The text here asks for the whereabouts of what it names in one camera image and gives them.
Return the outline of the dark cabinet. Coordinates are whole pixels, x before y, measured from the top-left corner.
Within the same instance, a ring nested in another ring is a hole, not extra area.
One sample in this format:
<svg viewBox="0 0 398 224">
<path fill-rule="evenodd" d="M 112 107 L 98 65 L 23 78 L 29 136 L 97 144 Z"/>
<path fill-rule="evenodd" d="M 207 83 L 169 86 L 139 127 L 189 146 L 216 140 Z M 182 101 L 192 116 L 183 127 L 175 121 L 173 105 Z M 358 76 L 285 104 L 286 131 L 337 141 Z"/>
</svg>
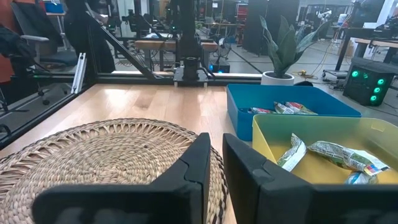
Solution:
<svg viewBox="0 0 398 224">
<path fill-rule="evenodd" d="M 272 38 L 277 40 L 281 17 L 285 17 L 288 24 L 294 26 L 299 4 L 300 0 L 248 0 L 243 49 L 256 55 L 267 55 L 260 16 L 266 20 Z"/>
</svg>

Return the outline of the person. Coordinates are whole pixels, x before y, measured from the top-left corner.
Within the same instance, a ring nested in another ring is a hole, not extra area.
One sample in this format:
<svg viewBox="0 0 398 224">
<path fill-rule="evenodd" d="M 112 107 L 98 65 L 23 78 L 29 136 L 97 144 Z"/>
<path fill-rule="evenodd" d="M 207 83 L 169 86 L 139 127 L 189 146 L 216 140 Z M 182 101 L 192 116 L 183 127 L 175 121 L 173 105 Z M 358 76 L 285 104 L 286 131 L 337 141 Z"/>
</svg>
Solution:
<svg viewBox="0 0 398 224">
<path fill-rule="evenodd" d="M 100 73 L 115 71 L 114 59 L 109 45 L 101 32 L 89 29 L 86 5 L 89 5 L 93 15 L 103 24 L 107 18 L 98 13 L 101 8 L 100 0 L 65 0 L 67 12 L 64 18 L 65 35 L 77 55 L 86 54 L 86 71 L 97 70 Z"/>
</svg>

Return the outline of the white plant pot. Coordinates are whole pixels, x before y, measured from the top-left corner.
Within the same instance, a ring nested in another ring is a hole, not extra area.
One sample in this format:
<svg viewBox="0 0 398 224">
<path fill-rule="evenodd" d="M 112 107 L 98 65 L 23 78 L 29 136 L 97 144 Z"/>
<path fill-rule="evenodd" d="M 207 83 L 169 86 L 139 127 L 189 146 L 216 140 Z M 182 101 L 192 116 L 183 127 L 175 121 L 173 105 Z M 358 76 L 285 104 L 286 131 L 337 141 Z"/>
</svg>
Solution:
<svg viewBox="0 0 398 224">
<path fill-rule="evenodd" d="M 277 75 L 272 72 L 264 72 L 261 78 L 261 85 L 282 85 L 282 86 L 291 86 L 294 84 L 295 77 L 291 74 L 284 74 L 281 78 L 278 78 Z"/>
</svg>

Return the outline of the granola bar red green wrapper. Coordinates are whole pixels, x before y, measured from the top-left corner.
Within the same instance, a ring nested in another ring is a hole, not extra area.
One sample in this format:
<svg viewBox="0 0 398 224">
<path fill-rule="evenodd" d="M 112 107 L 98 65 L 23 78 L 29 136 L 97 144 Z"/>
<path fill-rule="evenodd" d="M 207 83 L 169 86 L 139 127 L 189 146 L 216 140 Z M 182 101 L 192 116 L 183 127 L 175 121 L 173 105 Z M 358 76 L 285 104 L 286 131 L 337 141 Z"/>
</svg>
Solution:
<svg viewBox="0 0 398 224">
<path fill-rule="evenodd" d="M 285 106 L 290 108 L 294 114 L 315 114 L 312 110 L 306 108 L 304 105 L 296 102 L 286 102 Z"/>
</svg>

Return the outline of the yellow plastic bin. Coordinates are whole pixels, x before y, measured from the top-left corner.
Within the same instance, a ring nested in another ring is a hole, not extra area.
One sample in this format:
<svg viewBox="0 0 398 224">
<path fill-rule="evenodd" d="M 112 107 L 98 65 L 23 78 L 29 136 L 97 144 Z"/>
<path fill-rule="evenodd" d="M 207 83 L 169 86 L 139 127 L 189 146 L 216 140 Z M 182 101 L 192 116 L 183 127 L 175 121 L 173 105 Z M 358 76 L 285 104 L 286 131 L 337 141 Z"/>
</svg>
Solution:
<svg viewBox="0 0 398 224">
<path fill-rule="evenodd" d="M 306 146 L 326 141 L 367 151 L 389 169 L 377 175 L 380 184 L 398 184 L 398 126 L 374 118 L 259 114 L 252 122 L 252 146 L 272 162 L 291 147 L 295 134 Z"/>
</svg>

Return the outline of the black computer green lights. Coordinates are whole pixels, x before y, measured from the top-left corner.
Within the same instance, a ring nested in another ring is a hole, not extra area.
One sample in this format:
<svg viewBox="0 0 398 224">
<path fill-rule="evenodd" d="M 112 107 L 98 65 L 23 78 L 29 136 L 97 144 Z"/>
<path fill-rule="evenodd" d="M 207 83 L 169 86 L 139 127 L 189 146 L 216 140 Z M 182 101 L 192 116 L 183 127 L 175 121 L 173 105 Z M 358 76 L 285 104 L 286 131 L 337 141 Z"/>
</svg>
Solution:
<svg viewBox="0 0 398 224">
<path fill-rule="evenodd" d="M 354 57 L 346 77 L 343 96 L 363 106 L 380 106 L 396 75 L 396 65 Z"/>
</svg>

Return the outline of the blue crate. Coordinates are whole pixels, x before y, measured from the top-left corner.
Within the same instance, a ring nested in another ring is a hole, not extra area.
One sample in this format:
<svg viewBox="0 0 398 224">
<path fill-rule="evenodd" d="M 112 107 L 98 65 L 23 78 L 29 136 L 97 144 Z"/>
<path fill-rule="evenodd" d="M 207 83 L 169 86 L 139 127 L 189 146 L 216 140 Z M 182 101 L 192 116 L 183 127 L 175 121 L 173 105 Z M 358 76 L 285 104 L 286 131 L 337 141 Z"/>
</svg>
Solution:
<svg viewBox="0 0 398 224">
<path fill-rule="evenodd" d="M 47 13 L 62 14 L 64 13 L 63 4 L 55 2 L 44 2 L 45 10 Z"/>
</svg>

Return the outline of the chocolate chip granola bar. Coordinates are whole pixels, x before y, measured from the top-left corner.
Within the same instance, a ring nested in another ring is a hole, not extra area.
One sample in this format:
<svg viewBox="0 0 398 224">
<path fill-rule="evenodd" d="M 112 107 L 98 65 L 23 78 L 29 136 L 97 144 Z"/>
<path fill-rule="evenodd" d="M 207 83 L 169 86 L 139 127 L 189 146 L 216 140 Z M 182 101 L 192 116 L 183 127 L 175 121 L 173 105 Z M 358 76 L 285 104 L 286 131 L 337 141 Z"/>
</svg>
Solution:
<svg viewBox="0 0 398 224">
<path fill-rule="evenodd" d="M 317 141 L 307 149 L 341 168 L 363 172 L 368 176 L 375 176 L 390 169 L 387 164 L 366 151 L 350 149 L 332 142 Z"/>
</svg>

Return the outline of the granola bar orange white wrapper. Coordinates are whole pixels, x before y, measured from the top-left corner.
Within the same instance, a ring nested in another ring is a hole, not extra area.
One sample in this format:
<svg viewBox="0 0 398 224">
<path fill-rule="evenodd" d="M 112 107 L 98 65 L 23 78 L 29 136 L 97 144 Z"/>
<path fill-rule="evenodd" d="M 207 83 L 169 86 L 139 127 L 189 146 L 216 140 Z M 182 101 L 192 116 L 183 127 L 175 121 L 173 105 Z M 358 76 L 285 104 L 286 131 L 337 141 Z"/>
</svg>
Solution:
<svg viewBox="0 0 398 224">
<path fill-rule="evenodd" d="M 278 102 L 274 102 L 274 109 L 279 114 L 294 114 L 294 110 Z"/>
</svg>

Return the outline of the black aluminium rig frame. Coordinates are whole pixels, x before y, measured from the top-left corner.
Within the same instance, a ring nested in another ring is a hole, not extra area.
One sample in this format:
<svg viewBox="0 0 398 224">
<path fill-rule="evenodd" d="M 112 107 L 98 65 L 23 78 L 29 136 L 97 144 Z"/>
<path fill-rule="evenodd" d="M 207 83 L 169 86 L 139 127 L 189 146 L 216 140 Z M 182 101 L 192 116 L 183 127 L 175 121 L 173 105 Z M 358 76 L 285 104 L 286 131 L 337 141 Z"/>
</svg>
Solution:
<svg viewBox="0 0 398 224">
<path fill-rule="evenodd" d="M 85 72 L 85 78 L 83 80 L 83 87 L 81 92 L 78 94 L 67 95 L 61 101 L 55 103 L 51 107 L 44 110 L 41 114 L 27 121 L 21 127 L 11 131 L 9 126 L 0 124 L 0 129 L 5 130 L 5 134 L 0 135 L 0 151 L 16 141 L 22 135 L 36 127 L 39 123 L 53 115 L 60 108 L 64 107 L 71 100 L 84 93 L 86 90 L 91 88 L 95 84 L 122 84 L 122 85 L 174 85 L 173 77 L 174 72 L 152 72 L 144 65 L 141 65 L 133 55 L 131 55 L 124 46 L 122 46 L 118 40 L 116 40 L 106 29 L 97 26 L 97 29 L 101 31 L 101 35 L 106 37 L 106 40 L 114 46 L 115 49 L 120 51 L 124 56 L 137 67 L 136 71 L 116 72 L 116 73 L 93 73 L 92 79 L 86 79 L 89 73 Z M 13 76 L 16 79 L 30 79 L 37 83 L 45 82 L 50 84 L 57 83 L 73 83 L 75 74 L 62 73 L 62 72 L 48 72 L 45 70 L 34 70 L 33 68 L 27 68 L 27 75 L 19 73 L 17 76 Z M 229 84 L 259 84 L 261 81 L 261 74 L 242 74 L 242 73 L 215 73 L 215 78 L 208 82 L 208 86 L 226 86 Z"/>
</svg>

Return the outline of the round woven straw placemat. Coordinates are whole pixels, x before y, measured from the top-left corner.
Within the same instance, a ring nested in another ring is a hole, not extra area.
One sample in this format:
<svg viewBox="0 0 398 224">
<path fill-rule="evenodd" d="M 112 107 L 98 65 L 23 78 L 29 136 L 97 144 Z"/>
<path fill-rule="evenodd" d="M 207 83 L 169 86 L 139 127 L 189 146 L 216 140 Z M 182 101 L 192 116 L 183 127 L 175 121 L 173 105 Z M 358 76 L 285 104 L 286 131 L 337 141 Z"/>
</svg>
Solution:
<svg viewBox="0 0 398 224">
<path fill-rule="evenodd" d="M 35 224 L 32 204 L 59 185 L 148 185 L 199 136 L 144 118 L 88 123 L 38 140 L 0 159 L 0 224 Z M 223 224 L 229 190 L 218 151 L 210 151 L 205 224 Z"/>
</svg>

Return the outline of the blue plastic bin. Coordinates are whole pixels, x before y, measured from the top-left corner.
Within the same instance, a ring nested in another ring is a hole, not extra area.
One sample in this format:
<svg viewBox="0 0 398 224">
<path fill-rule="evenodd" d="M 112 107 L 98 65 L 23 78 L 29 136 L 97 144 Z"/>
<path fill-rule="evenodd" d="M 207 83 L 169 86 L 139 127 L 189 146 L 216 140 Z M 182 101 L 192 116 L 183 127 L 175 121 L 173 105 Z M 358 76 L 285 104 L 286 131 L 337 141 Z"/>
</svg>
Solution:
<svg viewBox="0 0 398 224">
<path fill-rule="evenodd" d="M 344 102 L 312 86 L 229 84 L 227 109 L 237 137 L 252 140 L 253 114 L 250 108 L 273 110 L 274 103 L 296 102 L 320 116 L 360 118 L 362 114 Z"/>
</svg>

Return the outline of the silver aluminium bracket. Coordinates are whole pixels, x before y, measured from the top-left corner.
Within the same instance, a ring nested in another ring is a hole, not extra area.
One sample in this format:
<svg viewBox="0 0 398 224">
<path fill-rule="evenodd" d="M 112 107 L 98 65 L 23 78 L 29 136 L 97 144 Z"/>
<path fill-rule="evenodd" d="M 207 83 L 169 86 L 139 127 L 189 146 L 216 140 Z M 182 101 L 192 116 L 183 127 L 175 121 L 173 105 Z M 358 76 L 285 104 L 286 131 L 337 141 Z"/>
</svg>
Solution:
<svg viewBox="0 0 398 224">
<path fill-rule="evenodd" d="M 75 75 L 73 78 L 71 94 L 78 94 L 83 87 L 83 80 L 86 72 L 86 53 L 80 53 L 78 56 L 78 63 L 76 65 Z"/>
</svg>

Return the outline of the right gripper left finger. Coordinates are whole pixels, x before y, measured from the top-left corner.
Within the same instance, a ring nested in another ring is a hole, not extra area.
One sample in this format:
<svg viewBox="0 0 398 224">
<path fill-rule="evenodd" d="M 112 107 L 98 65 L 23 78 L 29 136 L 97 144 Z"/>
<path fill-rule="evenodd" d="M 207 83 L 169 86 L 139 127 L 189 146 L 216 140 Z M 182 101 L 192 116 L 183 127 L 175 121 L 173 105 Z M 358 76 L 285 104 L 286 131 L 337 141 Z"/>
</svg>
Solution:
<svg viewBox="0 0 398 224">
<path fill-rule="evenodd" d="M 35 224 L 205 224 L 211 142 L 201 133 L 148 185 L 59 185 L 32 204 Z"/>
</svg>

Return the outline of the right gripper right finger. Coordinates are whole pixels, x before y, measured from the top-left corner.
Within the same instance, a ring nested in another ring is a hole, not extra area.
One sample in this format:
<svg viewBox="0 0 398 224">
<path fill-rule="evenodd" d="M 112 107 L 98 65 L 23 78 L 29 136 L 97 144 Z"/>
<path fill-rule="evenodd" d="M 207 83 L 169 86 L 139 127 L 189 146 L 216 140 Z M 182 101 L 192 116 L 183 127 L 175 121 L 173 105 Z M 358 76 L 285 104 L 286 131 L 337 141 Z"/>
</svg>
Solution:
<svg viewBox="0 0 398 224">
<path fill-rule="evenodd" d="M 311 184 L 223 135 L 238 224 L 398 224 L 398 185 Z"/>
</svg>

